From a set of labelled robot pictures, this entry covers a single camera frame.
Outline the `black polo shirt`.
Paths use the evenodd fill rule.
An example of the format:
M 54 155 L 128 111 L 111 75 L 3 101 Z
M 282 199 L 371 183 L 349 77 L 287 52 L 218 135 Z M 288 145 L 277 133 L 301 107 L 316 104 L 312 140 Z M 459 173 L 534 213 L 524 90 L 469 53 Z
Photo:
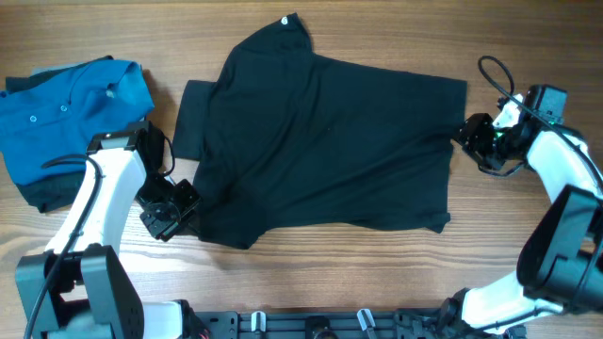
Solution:
M 314 224 L 441 232 L 466 93 L 463 80 L 320 56 L 296 14 L 263 27 L 216 81 L 183 92 L 173 150 L 198 162 L 193 233 L 245 250 Z

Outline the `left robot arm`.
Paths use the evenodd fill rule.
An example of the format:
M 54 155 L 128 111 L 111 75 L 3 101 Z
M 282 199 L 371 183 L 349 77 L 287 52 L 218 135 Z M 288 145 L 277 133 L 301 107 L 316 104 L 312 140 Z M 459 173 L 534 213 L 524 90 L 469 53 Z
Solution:
M 15 279 L 26 338 L 208 338 L 187 301 L 141 301 L 119 258 L 133 203 L 154 239 L 193 229 L 201 198 L 162 172 L 170 141 L 149 121 L 95 135 L 85 153 L 44 163 L 84 165 L 71 210 L 41 254 L 21 258 Z

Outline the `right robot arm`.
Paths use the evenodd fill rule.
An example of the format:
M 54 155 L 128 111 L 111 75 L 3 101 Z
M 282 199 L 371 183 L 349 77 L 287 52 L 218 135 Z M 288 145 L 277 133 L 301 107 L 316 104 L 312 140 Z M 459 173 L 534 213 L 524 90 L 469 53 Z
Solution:
M 540 117 L 497 128 L 487 114 L 467 119 L 454 137 L 480 165 L 522 157 L 551 205 L 520 252 L 515 272 L 442 304 L 438 338 L 502 336 L 549 315 L 602 311 L 602 178 L 582 139 Z

